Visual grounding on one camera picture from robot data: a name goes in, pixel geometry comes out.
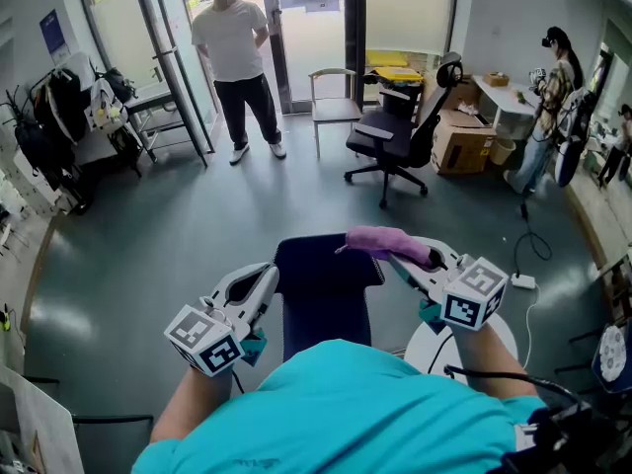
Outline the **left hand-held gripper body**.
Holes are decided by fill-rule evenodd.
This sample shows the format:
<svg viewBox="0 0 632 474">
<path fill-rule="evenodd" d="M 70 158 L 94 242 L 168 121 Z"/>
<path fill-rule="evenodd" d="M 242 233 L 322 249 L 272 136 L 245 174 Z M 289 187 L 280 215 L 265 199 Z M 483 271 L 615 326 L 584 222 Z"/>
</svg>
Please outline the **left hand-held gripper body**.
<svg viewBox="0 0 632 474">
<path fill-rule="evenodd" d="M 184 306 L 164 331 L 164 336 L 193 368 L 214 377 L 239 359 L 254 366 L 268 340 L 257 326 L 266 305 L 213 306 L 208 297 L 200 307 Z"/>
</svg>

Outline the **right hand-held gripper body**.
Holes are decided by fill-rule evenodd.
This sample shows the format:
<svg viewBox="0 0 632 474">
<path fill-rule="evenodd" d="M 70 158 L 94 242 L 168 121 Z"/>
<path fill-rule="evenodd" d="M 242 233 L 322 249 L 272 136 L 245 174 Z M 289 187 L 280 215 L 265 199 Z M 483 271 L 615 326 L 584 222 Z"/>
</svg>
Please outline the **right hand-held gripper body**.
<svg viewBox="0 0 632 474">
<path fill-rule="evenodd" d="M 437 335 L 446 327 L 479 331 L 500 308 L 509 276 L 483 257 L 460 256 L 428 279 L 419 315 Z"/>
</svg>

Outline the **purple wiping cloth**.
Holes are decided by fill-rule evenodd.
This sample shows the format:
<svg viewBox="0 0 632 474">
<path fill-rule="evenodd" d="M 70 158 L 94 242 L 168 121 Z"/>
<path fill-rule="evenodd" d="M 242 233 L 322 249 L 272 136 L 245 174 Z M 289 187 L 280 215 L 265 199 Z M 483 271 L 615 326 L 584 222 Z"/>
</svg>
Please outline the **purple wiping cloth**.
<svg viewBox="0 0 632 474">
<path fill-rule="evenodd" d="M 357 226 L 345 236 L 345 244 L 335 253 L 345 250 L 364 251 L 378 260 L 390 255 L 405 257 L 420 267 L 431 269 L 441 265 L 440 255 L 424 243 L 418 242 L 401 229 L 391 227 Z"/>
</svg>

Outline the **dark blue chair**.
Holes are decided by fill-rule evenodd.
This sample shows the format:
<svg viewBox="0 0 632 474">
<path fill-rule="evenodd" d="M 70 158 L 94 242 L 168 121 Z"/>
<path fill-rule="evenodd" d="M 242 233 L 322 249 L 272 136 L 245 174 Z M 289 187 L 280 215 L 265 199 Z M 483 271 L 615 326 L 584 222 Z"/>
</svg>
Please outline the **dark blue chair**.
<svg viewBox="0 0 632 474">
<path fill-rule="evenodd" d="M 369 346 L 366 290 L 384 284 L 379 264 L 344 247 L 345 235 L 285 239 L 276 249 L 276 292 L 282 298 L 283 359 L 321 342 L 345 340 Z"/>
</svg>

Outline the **person's left forearm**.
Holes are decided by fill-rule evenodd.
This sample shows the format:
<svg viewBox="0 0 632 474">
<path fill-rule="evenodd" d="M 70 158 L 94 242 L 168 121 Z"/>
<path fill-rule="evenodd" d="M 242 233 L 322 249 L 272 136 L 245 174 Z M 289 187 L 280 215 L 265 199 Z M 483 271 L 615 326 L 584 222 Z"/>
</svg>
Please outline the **person's left forearm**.
<svg viewBox="0 0 632 474">
<path fill-rule="evenodd" d="M 230 369 L 209 377 L 196 368 L 188 368 L 156 422 L 150 442 L 184 439 L 229 400 L 231 388 Z"/>
</svg>

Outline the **person's right forearm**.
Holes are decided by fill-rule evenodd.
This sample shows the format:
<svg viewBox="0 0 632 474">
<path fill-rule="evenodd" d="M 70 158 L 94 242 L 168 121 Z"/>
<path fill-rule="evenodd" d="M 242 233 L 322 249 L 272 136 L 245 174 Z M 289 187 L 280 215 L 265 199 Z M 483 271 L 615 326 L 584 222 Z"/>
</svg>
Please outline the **person's right forearm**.
<svg viewBox="0 0 632 474">
<path fill-rule="evenodd" d="M 484 324 L 478 331 L 454 327 L 452 334 L 462 366 L 465 369 L 526 375 L 523 367 L 507 350 L 496 331 L 489 324 Z M 476 391 L 500 400 L 537 396 L 535 386 L 527 381 L 470 376 L 467 376 L 467 381 L 469 386 Z"/>
</svg>

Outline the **black shoulder bag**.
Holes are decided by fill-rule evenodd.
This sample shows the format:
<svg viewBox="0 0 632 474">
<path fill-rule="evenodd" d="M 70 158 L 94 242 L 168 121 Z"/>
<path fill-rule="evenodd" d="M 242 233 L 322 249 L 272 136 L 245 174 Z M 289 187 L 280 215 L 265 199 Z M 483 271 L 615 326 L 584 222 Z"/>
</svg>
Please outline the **black shoulder bag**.
<svg viewBox="0 0 632 474">
<path fill-rule="evenodd" d="M 632 474 L 632 414 L 582 401 L 538 410 L 515 434 L 515 451 L 487 474 Z"/>
</svg>

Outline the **black office chair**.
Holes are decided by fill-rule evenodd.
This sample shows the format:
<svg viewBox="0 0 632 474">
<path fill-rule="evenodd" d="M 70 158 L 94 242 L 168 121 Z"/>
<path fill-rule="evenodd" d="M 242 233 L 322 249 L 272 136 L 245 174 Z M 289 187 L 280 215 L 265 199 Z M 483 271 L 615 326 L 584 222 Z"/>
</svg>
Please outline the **black office chair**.
<svg viewBox="0 0 632 474">
<path fill-rule="evenodd" d="M 379 207 L 387 206 L 387 188 L 391 176 L 401 177 L 420 188 L 420 194 L 428 193 L 426 184 L 408 172 L 419 169 L 431 161 L 433 138 L 440 122 L 440 110 L 452 89 L 463 75 L 461 55 L 455 51 L 446 54 L 436 73 L 437 86 L 430 98 L 421 106 L 420 121 L 413 123 L 410 118 L 402 118 L 384 111 L 373 111 L 355 123 L 346 142 L 351 151 L 375 162 L 371 165 L 344 173 L 347 183 L 353 176 L 381 171 L 383 188 Z"/>
</svg>

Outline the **white round table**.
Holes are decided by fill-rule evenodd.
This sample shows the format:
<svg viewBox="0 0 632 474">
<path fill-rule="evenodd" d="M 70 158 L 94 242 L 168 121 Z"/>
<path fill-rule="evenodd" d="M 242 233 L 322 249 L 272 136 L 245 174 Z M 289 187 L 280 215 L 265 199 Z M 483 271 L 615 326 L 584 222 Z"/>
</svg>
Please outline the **white round table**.
<svg viewBox="0 0 632 474">
<path fill-rule="evenodd" d="M 505 320 L 494 314 L 489 324 L 496 331 L 508 351 L 517 357 L 517 345 L 514 334 Z M 422 323 L 411 338 L 404 361 L 421 373 L 445 376 L 444 367 L 448 364 L 462 367 L 461 358 L 449 327 L 436 334 L 428 323 Z"/>
</svg>

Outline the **large cardboard box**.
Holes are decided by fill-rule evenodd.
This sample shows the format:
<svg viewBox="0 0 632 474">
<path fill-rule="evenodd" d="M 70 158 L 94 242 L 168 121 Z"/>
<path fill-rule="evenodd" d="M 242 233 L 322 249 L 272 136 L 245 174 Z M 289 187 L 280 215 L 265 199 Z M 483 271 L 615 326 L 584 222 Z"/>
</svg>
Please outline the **large cardboard box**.
<svg viewBox="0 0 632 474">
<path fill-rule="evenodd" d="M 496 138 L 492 126 L 479 116 L 441 110 L 434 130 L 431 165 L 439 175 L 482 173 Z"/>
</svg>

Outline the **black metal table legs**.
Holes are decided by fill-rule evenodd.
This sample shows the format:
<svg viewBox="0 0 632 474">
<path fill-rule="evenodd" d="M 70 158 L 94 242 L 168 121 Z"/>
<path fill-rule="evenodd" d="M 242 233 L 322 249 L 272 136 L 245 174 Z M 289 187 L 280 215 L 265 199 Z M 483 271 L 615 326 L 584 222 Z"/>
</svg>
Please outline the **black metal table legs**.
<svg viewBox="0 0 632 474">
<path fill-rule="evenodd" d="M 60 385 L 60 381 L 56 378 L 39 377 L 39 376 L 25 376 L 25 379 L 34 385 L 53 384 Z M 150 414 L 136 414 L 136 415 L 120 415 L 120 416 L 81 416 L 71 415 L 74 425 L 114 425 L 114 424 L 126 424 L 126 423 L 139 423 L 148 422 L 153 424 L 154 416 Z"/>
</svg>

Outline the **person's teal shirt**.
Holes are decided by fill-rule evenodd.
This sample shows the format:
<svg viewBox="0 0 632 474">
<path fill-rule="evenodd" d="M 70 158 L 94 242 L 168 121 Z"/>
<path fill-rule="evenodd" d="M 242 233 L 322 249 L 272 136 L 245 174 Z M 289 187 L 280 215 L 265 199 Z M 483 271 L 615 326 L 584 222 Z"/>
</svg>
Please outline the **person's teal shirt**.
<svg viewBox="0 0 632 474">
<path fill-rule="evenodd" d="M 487 474 L 543 408 L 500 400 L 347 341 L 320 343 L 182 438 L 154 442 L 132 474 Z"/>
</svg>

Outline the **yellow box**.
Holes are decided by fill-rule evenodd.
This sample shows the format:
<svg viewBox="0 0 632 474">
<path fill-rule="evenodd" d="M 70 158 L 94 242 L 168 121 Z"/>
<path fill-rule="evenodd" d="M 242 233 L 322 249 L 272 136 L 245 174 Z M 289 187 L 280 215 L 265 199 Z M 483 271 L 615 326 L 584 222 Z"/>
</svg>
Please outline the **yellow box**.
<svg viewBox="0 0 632 474">
<path fill-rule="evenodd" d="M 407 67 L 408 61 L 401 51 L 368 49 L 366 65 L 368 67 Z"/>
<path fill-rule="evenodd" d="M 371 71 L 382 84 L 396 86 L 420 86 L 424 77 L 418 71 L 408 67 L 380 66 Z"/>
</svg>

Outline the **glass entrance door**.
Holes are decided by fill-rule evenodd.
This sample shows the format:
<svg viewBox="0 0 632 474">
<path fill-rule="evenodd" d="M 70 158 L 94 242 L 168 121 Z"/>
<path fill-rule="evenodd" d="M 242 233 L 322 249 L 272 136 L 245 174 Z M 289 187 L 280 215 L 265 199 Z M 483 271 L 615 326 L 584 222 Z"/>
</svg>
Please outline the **glass entrance door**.
<svg viewBox="0 0 632 474">
<path fill-rule="evenodd" d="M 166 81 L 180 114 L 190 123 L 193 101 L 210 142 L 224 127 L 209 61 L 192 44 L 194 18 L 212 0 L 81 0 L 106 64 L 137 91 Z M 456 0 L 244 0 L 265 14 L 269 38 L 261 46 L 276 111 L 311 113 L 309 74 L 324 68 L 356 73 L 355 101 L 363 102 L 368 49 L 412 57 L 440 57 L 452 31 Z M 316 80 L 318 98 L 350 93 L 344 76 Z"/>
</svg>

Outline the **coat rack with clothes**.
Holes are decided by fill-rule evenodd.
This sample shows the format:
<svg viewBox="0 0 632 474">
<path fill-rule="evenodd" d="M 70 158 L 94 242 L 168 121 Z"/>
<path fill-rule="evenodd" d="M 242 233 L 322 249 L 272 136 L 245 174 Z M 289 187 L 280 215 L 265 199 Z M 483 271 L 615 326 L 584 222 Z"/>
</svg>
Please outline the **coat rack with clothes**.
<svg viewBox="0 0 632 474">
<path fill-rule="evenodd" d="M 84 213 L 92 193 L 77 163 L 76 149 L 88 133 L 84 110 L 90 103 L 80 77 L 67 67 L 47 72 L 20 102 L 16 90 L 0 103 L 0 129 L 26 162 L 30 183 L 44 184 L 44 198 L 66 212 Z"/>
</svg>

